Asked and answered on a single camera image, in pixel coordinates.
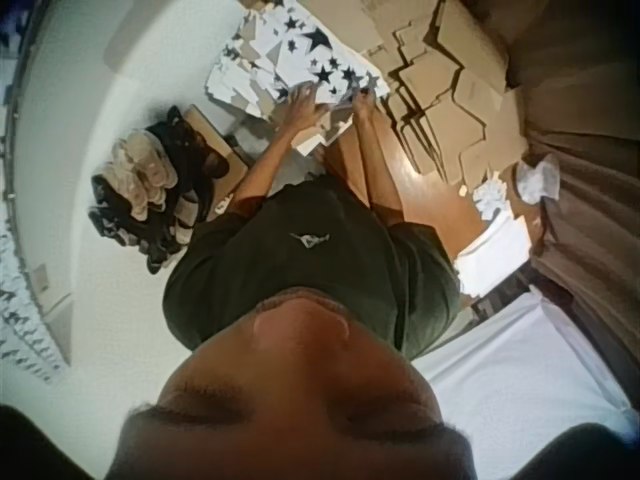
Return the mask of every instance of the wooden floor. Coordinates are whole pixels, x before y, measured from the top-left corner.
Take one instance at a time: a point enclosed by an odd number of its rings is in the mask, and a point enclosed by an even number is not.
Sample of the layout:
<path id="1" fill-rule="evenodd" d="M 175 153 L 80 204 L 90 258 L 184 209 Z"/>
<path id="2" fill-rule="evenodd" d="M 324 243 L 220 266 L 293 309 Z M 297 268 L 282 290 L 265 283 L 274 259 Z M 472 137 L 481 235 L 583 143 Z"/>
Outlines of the wooden floor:
<path id="1" fill-rule="evenodd" d="M 391 129 L 389 119 L 379 113 L 375 126 L 391 175 L 400 191 L 405 220 L 432 225 L 438 231 L 451 259 L 486 229 L 470 196 L 458 195 L 459 187 L 442 182 L 437 173 L 422 176 L 413 169 L 400 142 Z M 349 128 L 325 152 L 325 166 L 342 178 L 349 188 L 368 205 L 362 157 L 355 128 Z M 532 244 L 542 238 L 540 208 L 523 203 L 513 190 L 513 167 L 501 178 L 509 187 L 508 199 L 516 215 L 524 215 Z"/>

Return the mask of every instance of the nose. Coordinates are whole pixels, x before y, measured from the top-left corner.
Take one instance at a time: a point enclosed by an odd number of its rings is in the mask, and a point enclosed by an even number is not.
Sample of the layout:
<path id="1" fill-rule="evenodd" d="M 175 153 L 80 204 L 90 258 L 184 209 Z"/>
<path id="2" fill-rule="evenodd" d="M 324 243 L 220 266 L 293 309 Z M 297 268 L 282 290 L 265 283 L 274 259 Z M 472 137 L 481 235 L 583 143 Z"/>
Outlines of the nose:
<path id="1" fill-rule="evenodd" d="M 349 339 L 349 324 L 342 316 L 306 298 L 289 300 L 263 312 L 254 321 L 259 349 L 327 351 L 342 348 Z"/>

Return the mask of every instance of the t-shirt logo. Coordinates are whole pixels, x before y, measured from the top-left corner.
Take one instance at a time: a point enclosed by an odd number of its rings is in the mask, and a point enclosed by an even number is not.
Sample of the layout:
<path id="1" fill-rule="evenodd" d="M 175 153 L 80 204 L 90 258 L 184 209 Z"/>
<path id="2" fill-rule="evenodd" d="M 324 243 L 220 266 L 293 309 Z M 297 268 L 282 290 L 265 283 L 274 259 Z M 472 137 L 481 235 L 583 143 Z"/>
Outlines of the t-shirt logo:
<path id="1" fill-rule="evenodd" d="M 327 242 L 329 238 L 331 238 L 330 235 L 325 235 L 324 237 L 316 237 L 315 235 L 302 235 L 300 237 L 295 233 L 290 233 L 289 235 L 300 240 L 307 250 L 315 247 L 316 245 Z"/>

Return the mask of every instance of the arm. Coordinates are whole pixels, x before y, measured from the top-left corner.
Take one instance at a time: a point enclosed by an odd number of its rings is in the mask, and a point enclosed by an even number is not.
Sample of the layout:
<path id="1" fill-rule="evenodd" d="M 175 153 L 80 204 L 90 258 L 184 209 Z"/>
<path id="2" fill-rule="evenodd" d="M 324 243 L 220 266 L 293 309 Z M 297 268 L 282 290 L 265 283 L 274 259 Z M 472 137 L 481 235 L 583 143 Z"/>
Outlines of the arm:
<path id="1" fill-rule="evenodd" d="M 374 125 L 374 95 L 357 92 L 353 99 L 354 124 L 358 133 L 364 176 L 371 209 L 387 227 L 404 222 L 402 202 L 385 162 Z"/>
<path id="2" fill-rule="evenodd" d="M 295 136 L 313 127 L 328 110 L 326 105 L 316 105 L 317 91 L 318 84 L 304 84 L 291 94 L 289 109 L 282 126 L 271 145 L 238 187 L 227 211 L 244 217 L 256 214 L 271 190 L 273 179 L 282 160 L 291 150 L 291 142 Z"/>

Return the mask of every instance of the pile of cardboard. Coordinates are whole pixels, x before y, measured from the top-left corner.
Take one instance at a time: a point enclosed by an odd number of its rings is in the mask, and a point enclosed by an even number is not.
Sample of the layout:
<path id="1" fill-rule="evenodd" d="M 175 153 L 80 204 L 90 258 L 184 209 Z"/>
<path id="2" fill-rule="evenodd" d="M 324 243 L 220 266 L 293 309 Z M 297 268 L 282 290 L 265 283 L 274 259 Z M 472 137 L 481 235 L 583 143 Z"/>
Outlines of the pile of cardboard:
<path id="1" fill-rule="evenodd" d="M 382 44 L 382 105 L 415 170 L 474 189 L 527 149 L 508 59 L 459 0 L 362 0 Z"/>

